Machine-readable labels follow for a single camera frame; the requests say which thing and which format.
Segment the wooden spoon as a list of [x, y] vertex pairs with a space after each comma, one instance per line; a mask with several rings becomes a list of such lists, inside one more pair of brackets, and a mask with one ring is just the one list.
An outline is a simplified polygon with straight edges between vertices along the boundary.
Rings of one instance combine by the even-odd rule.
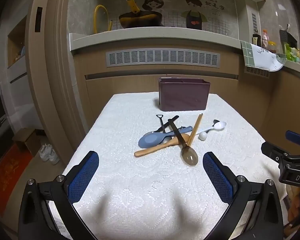
[[180, 145], [180, 142], [179, 142], [179, 140], [178, 140], [177, 137], [174, 137], [170, 141], [168, 141], [168, 142], [166, 142], [164, 144], [159, 144], [157, 146], [150, 147], [150, 148], [147, 148], [145, 150], [136, 151], [134, 153], [134, 156], [137, 157], [137, 158], [138, 157], [142, 157], [142, 156], [154, 153], [154, 152], [156, 152], [158, 150], [162, 150], [164, 148], [167, 148], [167, 147], [170, 147], [170, 146], [176, 146], [176, 145]]

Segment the red floor mat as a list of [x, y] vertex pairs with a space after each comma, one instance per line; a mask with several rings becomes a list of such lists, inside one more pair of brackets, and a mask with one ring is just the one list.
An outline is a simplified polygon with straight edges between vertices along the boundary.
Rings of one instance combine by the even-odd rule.
[[33, 156], [26, 148], [19, 148], [17, 144], [6, 152], [0, 159], [0, 216], [4, 215], [7, 202], [25, 168]]

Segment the metal shovel-shaped spoon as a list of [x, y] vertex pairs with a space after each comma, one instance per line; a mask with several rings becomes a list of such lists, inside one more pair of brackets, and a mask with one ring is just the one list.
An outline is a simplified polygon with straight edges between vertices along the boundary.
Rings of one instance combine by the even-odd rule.
[[169, 126], [169, 123], [163, 122], [163, 115], [162, 114], [157, 114], [156, 117], [160, 120], [160, 127], [155, 130], [154, 132], [162, 132], [162, 133], [166, 133], [165, 129]]

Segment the purple plastic utensil holder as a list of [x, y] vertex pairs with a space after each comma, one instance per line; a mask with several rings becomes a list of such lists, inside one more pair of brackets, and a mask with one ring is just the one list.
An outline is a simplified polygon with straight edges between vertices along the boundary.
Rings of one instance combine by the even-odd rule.
[[159, 106], [162, 111], [205, 110], [210, 83], [203, 79], [161, 77], [159, 79]]

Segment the orange lid jar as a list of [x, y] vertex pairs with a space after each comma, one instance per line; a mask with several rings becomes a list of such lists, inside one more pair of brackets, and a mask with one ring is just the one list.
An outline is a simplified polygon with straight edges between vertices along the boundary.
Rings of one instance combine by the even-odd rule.
[[273, 41], [268, 41], [268, 50], [269, 50], [271, 53], [276, 54], [276, 43], [273, 42]]

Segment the translucent brown plastic spoon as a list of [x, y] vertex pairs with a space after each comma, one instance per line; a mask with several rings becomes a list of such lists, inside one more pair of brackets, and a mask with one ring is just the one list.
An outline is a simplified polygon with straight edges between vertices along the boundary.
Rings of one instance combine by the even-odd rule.
[[170, 124], [171, 128], [173, 129], [175, 136], [178, 138], [179, 142], [182, 145], [181, 149], [181, 157], [185, 163], [190, 166], [195, 166], [198, 164], [198, 155], [193, 148], [187, 145], [185, 139], [177, 129], [172, 119], [168, 119], [168, 123]]

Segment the cardboard box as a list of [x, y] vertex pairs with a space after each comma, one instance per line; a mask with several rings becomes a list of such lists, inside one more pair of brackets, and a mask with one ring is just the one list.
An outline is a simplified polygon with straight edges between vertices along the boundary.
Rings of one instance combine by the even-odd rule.
[[34, 128], [22, 128], [12, 138], [19, 150], [29, 151], [34, 157], [41, 148], [40, 138]]

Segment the white ball-handle spoon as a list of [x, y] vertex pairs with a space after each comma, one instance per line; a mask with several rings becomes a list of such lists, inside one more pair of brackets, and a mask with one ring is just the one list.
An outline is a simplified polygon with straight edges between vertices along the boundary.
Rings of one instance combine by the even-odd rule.
[[222, 131], [223, 129], [225, 129], [226, 127], [226, 122], [223, 122], [223, 121], [219, 121], [219, 122], [216, 122], [215, 124], [213, 124], [210, 128], [207, 128], [207, 129], [204, 129], [202, 130], [200, 133], [199, 133], [199, 140], [206, 140], [207, 139], [207, 134], [210, 132], [210, 131]]

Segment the white sneakers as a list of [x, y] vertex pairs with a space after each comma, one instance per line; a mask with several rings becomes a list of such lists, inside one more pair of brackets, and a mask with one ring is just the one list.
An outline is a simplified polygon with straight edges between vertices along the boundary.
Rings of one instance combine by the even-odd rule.
[[44, 144], [38, 154], [43, 162], [49, 161], [52, 165], [59, 163], [59, 157], [50, 144]]

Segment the blue plastic rice spoon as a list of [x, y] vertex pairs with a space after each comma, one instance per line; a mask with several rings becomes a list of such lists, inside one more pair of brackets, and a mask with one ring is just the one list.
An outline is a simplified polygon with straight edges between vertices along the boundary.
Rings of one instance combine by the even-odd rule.
[[174, 131], [163, 132], [162, 128], [156, 131], [148, 132], [139, 139], [140, 148], [150, 148], [162, 143], [166, 138], [175, 136]]

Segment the green white hanging towel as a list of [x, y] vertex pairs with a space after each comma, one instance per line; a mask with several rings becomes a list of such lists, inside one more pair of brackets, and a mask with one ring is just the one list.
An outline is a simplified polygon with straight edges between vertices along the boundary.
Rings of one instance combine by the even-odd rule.
[[266, 70], [268, 72], [277, 72], [287, 61], [285, 54], [275, 54], [254, 44], [242, 40], [240, 42], [244, 64], [247, 67]]

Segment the black knife block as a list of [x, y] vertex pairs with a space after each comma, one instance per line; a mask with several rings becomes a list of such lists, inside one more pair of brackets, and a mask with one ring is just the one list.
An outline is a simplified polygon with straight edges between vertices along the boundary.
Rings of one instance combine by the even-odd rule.
[[286, 30], [280, 30], [280, 41], [282, 44], [289, 44], [290, 48], [298, 48], [297, 40]]

